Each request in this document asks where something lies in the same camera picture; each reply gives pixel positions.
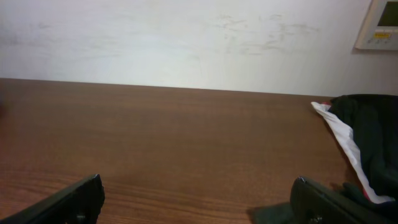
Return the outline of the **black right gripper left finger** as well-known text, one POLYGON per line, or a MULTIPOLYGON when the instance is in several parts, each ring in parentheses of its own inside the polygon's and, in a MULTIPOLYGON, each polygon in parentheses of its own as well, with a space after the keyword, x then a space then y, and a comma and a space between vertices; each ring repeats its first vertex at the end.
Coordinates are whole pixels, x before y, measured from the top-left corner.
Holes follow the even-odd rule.
POLYGON ((2 219, 1 224, 96 224, 104 201, 101 177, 95 174, 2 219))

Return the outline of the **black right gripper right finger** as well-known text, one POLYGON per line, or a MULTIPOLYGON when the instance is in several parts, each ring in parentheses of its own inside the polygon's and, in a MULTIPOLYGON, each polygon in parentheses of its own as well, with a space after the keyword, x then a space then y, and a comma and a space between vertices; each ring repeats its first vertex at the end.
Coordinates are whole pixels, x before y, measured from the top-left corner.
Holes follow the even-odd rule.
POLYGON ((305 177, 295 179, 290 193, 290 205, 298 223, 389 223, 387 218, 305 177))

